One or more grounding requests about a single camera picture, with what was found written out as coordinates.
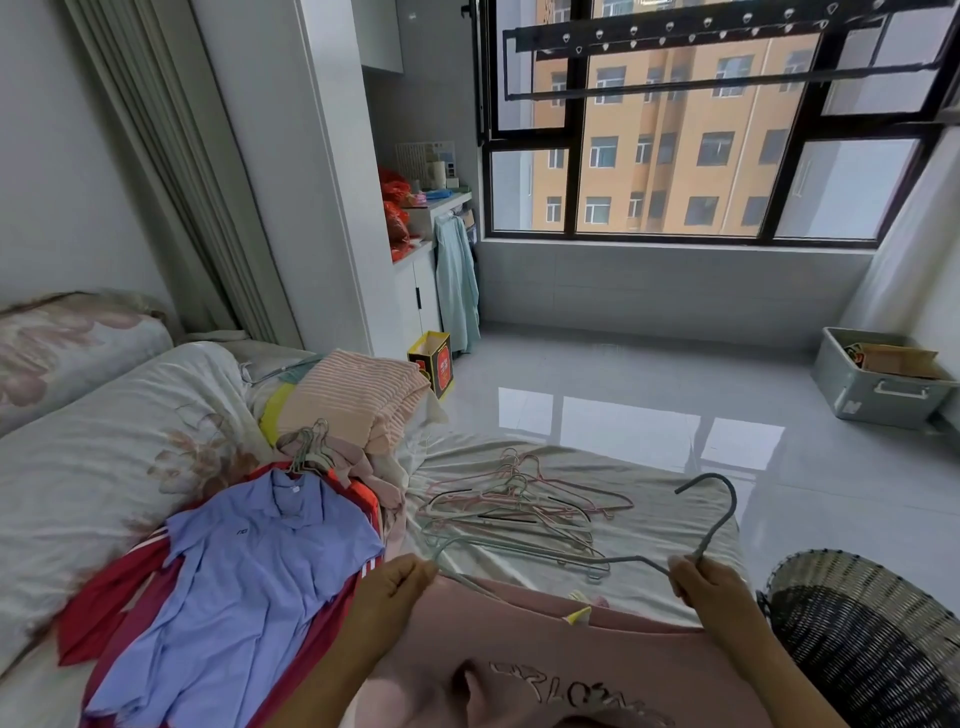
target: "person's left hand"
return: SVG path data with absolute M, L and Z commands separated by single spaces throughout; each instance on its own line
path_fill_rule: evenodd
M 412 553 L 368 573 L 357 585 L 334 646 L 358 667 L 373 669 L 400 639 L 414 604 L 436 575 L 436 564 Z

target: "building window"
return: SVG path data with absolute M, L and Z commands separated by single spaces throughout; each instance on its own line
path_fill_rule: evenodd
M 658 66 L 656 68 L 647 69 L 647 83 L 648 84 L 659 84 L 663 81 L 663 66 Z M 643 94 L 643 103 L 652 104 L 657 99 L 660 98 L 659 91 L 653 91 L 651 93 Z
M 550 88 L 554 91 L 566 91 L 566 71 L 557 71 L 550 74 Z M 566 99 L 551 99 L 550 106 L 561 107 L 566 105 Z
M 786 63 L 783 65 L 783 73 L 804 73 L 813 61 L 813 49 L 806 48 L 802 51 L 793 51 L 786 57 Z M 799 81 L 791 81 L 788 84 L 780 84 L 780 93 L 788 91 L 799 91 L 804 84 Z
M 767 211 L 769 197 L 748 197 L 747 206 L 743 208 L 743 222 L 740 223 L 744 228 L 753 228 L 763 222 L 763 213 Z
M 677 149 L 677 133 L 666 132 L 660 135 L 660 150 L 657 152 L 657 164 L 673 164 Z
M 666 210 L 666 190 L 655 189 L 650 193 L 650 209 L 647 210 L 649 217 L 661 218 Z
M 707 132 L 700 140 L 698 167 L 724 167 L 730 161 L 733 132 Z
M 547 153 L 546 165 L 550 169 L 563 169 L 564 168 L 564 150 L 551 149 Z
M 616 88 L 622 86 L 627 78 L 627 66 L 597 69 L 597 88 Z M 623 96 L 596 96 L 597 104 L 622 104 Z
M 584 219 L 591 225 L 607 225 L 610 222 L 610 198 L 587 197 Z
M 590 166 L 616 166 L 616 136 L 595 136 L 590 140 Z
M 767 132 L 760 149 L 760 164 L 780 164 L 788 133 L 788 129 L 771 129 Z
M 553 0 L 553 22 L 565 23 L 570 19 L 571 0 Z
M 674 66 L 670 69 L 670 81 L 689 81 L 690 67 L 688 65 Z M 667 91 L 667 101 L 680 101 L 686 98 L 686 91 Z
M 560 208 L 563 203 L 563 198 L 560 197 L 548 197 L 546 199 L 546 221 L 548 223 L 559 223 L 560 218 Z
M 629 15 L 634 11 L 634 0 L 603 0 L 603 16 Z
M 686 206 L 685 225 L 713 225 L 718 197 L 691 197 Z
M 627 217 L 640 217 L 642 214 L 643 214 L 643 193 L 631 192 L 630 193 L 630 211 L 627 213 Z
M 642 133 L 636 138 L 636 163 L 649 164 L 654 154 L 654 136 L 651 133 Z
M 750 75 L 750 69 L 754 64 L 753 56 L 732 56 L 728 59 L 720 59 L 717 62 L 716 78 L 718 79 L 743 79 Z M 715 88 L 713 96 L 743 96 L 744 86 L 732 85 Z

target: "person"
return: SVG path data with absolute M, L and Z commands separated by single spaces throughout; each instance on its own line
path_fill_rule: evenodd
M 696 610 L 776 728 L 849 728 L 780 645 L 735 570 L 691 556 L 669 566 L 674 594 Z M 265 728 L 337 728 L 436 575 L 435 564 L 407 554 L 361 580 L 333 645 Z

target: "hand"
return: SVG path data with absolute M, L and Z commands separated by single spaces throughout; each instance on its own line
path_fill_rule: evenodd
M 692 556 L 671 556 L 668 565 L 673 593 L 697 611 L 704 629 L 750 682 L 780 643 L 746 583 L 730 567 L 708 558 L 698 567 Z
M 357 585 L 333 648 L 349 664 L 372 670 L 400 639 L 414 604 L 436 575 L 436 564 L 412 553 L 368 573 Z

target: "window frame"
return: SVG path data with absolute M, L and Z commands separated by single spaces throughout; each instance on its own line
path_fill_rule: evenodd
M 804 84 L 801 98 L 790 127 L 785 150 L 771 189 L 770 203 L 756 235 L 746 234 L 669 234 L 640 231 L 582 231 L 578 230 L 580 210 L 584 209 L 586 195 L 581 195 L 581 168 L 585 147 L 584 138 L 588 97 L 567 97 L 562 126 L 541 129 L 499 128 L 499 105 L 503 93 L 498 88 L 498 47 L 503 39 L 496 26 L 496 3 L 515 0 L 468 0 L 474 21 L 474 46 L 477 64 L 475 90 L 477 94 L 477 138 L 481 147 L 481 184 L 483 192 L 482 228 L 484 238 L 533 239 L 566 241 L 616 241 L 656 243 L 668 245 L 719 245 L 782 248 L 860 249 L 875 250 L 885 239 L 893 221 L 902 209 L 910 191 L 922 174 L 937 142 L 948 125 L 960 124 L 960 115 L 942 113 L 948 100 L 960 87 L 960 13 L 954 16 L 943 47 L 943 67 L 936 73 L 926 98 L 915 111 L 892 113 L 861 113 L 826 115 L 828 93 L 832 83 Z M 571 0 L 571 20 L 590 18 L 591 0 Z M 812 73 L 837 69 L 848 32 L 837 31 L 820 35 L 809 70 Z M 567 88 L 589 87 L 590 58 L 567 60 Z M 914 155 L 908 160 L 894 189 L 877 234 L 869 239 L 847 238 L 787 238 L 777 237 L 777 228 L 791 194 L 794 177 L 801 164 L 804 145 L 812 141 L 842 141 L 861 139 L 909 138 L 917 141 Z M 493 223 L 492 155 L 498 152 L 536 151 L 566 148 L 566 187 L 564 190 L 564 229 L 562 231 L 504 230 Z M 657 193 L 669 195 L 666 190 L 648 190 L 645 205 L 647 217 Z

